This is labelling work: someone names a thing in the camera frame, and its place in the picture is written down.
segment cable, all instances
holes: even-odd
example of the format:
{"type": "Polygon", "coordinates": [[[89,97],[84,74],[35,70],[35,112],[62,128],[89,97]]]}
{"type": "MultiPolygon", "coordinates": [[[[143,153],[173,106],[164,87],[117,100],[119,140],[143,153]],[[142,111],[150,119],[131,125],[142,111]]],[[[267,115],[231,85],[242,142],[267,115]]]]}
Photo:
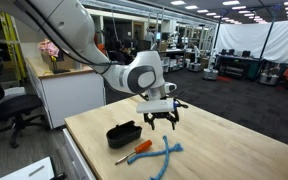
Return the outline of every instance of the cable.
{"type": "Polygon", "coordinates": [[[164,142],[165,142],[165,161],[164,161],[164,165],[162,167],[162,169],[160,170],[160,172],[157,174],[157,176],[155,178],[150,178],[151,180],[159,180],[161,179],[161,177],[163,176],[167,166],[168,166],[168,161],[170,158],[170,151],[168,149],[168,142],[167,142],[167,137],[163,136],[164,142]]]}
{"type": "Polygon", "coordinates": [[[110,64],[108,65],[108,67],[107,67],[103,72],[101,72],[101,73],[99,73],[99,74],[100,74],[100,75],[105,74],[105,73],[110,69],[110,67],[112,66],[112,62],[113,62],[113,61],[110,61],[110,64]]]}
{"type": "Polygon", "coordinates": [[[116,25],[115,25],[115,18],[114,18],[114,13],[113,13],[113,7],[112,7],[111,11],[112,11],[112,20],[113,20],[115,37],[116,37],[116,41],[118,41],[117,32],[116,32],[116,25]]]}
{"type": "Polygon", "coordinates": [[[175,102],[177,102],[178,104],[176,104],[176,107],[183,107],[183,108],[185,108],[185,109],[187,109],[188,108],[188,105],[186,105],[186,104],[182,104],[179,100],[174,100],[175,102]]]}
{"type": "MultiPolygon", "coordinates": [[[[89,61],[88,59],[86,59],[85,57],[83,57],[80,53],[78,53],[65,39],[64,37],[59,33],[57,32],[57,30],[50,24],[50,22],[48,22],[48,20],[42,15],[42,13],[34,6],[34,4],[32,4],[30,1],[28,0],[25,0],[25,2],[31,6],[31,8],[33,10],[35,10],[35,12],[43,19],[43,21],[55,32],[55,34],[77,55],[79,56],[81,59],[83,59],[84,61],[88,62],[88,65],[92,65],[92,66],[109,66],[111,67],[111,65],[113,64],[112,62],[109,62],[109,63],[93,63],[91,61],[89,61]]],[[[43,28],[42,25],[40,25],[38,23],[38,21],[34,18],[34,16],[32,16],[32,14],[30,14],[28,11],[26,11],[26,14],[43,30],[43,32],[51,39],[51,41],[56,45],[58,46],[58,44],[51,38],[51,36],[46,32],[46,30],[43,28]]],[[[82,62],[82,61],[79,61],[75,58],[73,58],[71,55],[69,55],[68,53],[66,53],[64,51],[64,53],[66,55],[68,55],[70,58],[76,60],[77,62],[80,62],[80,63],[83,63],[83,64],[87,64],[85,62],[82,62]]]]}
{"type": "MultiPolygon", "coordinates": [[[[170,152],[181,152],[184,151],[184,148],[180,143],[176,143],[173,147],[169,148],[170,152]]],[[[142,157],[152,157],[152,156],[159,156],[165,154],[166,150],[162,151],[157,151],[157,152],[148,152],[148,153],[140,153],[135,156],[132,156],[127,160],[128,164],[132,164],[135,162],[137,159],[142,158],[142,157]]]]}

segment wooden table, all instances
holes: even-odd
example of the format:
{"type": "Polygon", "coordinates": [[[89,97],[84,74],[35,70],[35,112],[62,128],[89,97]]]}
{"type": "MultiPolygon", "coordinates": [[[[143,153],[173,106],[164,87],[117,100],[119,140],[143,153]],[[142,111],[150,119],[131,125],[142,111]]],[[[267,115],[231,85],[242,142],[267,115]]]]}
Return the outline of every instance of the wooden table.
{"type": "Polygon", "coordinates": [[[155,177],[165,156],[142,158],[115,166],[119,158],[147,139],[148,151],[181,143],[183,152],[170,154],[162,179],[288,180],[288,145],[189,105],[179,109],[180,122],[173,131],[167,120],[156,120],[155,130],[135,109],[143,101],[134,96],[65,119],[70,135],[98,179],[148,179],[155,177]],[[141,138],[120,149],[108,147],[106,132],[117,124],[134,120],[143,128],[141,138]]]}

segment ceiling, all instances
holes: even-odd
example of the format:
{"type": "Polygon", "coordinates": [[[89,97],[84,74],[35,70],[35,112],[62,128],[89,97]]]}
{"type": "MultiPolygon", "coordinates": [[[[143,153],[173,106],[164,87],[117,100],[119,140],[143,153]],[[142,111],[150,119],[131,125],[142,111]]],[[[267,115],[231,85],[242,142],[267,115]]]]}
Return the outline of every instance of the ceiling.
{"type": "MultiPolygon", "coordinates": [[[[168,10],[177,11],[179,13],[184,13],[191,16],[206,18],[211,21],[218,21],[218,19],[213,18],[213,16],[206,16],[206,13],[197,13],[197,10],[207,9],[209,12],[215,12],[217,15],[221,15],[225,10],[232,10],[233,6],[224,6],[222,2],[228,0],[183,0],[185,5],[174,6],[170,2],[175,0],[135,0],[132,2],[138,2],[141,4],[151,5],[155,7],[164,7],[168,10]],[[188,10],[185,9],[185,6],[196,5],[198,9],[188,10]]],[[[274,6],[280,4],[280,10],[274,10],[276,14],[276,21],[285,21],[287,20],[287,15],[285,11],[284,2],[288,0],[239,0],[239,5],[234,6],[246,6],[249,7],[261,7],[261,6],[274,6]]],[[[265,8],[259,9],[256,11],[256,15],[260,16],[267,22],[272,21],[272,16],[265,8]]],[[[229,12],[227,17],[239,21],[242,23],[253,23],[253,20],[249,17],[245,17],[243,14],[238,13],[237,11],[229,12]]]]}

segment white curtain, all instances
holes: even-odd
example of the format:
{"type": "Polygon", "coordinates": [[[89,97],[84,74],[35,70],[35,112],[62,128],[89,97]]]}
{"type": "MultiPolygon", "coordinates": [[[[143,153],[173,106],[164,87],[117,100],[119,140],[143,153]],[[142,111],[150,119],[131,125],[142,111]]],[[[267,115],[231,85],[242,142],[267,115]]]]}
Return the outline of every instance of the white curtain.
{"type": "MultiPolygon", "coordinates": [[[[235,52],[251,51],[259,58],[271,23],[222,24],[216,43],[216,52],[235,49],[235,52]]],[[[263,58],[276,63],[288,63],[288,21],[274,23],[263,58]]]]}

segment orange screwdriver handle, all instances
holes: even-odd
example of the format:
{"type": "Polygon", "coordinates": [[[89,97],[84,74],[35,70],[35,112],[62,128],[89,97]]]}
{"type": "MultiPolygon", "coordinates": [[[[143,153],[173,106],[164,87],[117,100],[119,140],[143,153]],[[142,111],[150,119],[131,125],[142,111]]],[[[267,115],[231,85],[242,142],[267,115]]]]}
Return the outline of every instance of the orange screwdriver handle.
{"type": "Polygon", "coordinates": [[[139,146],[137,146],[135,148],[135,152],[136,154],[141,153],[143,151],[145,151],[148,147],[150,147],[152,145],[152,141],[151,140],[147,140],[144,143],[140,144],[139,146]]]}

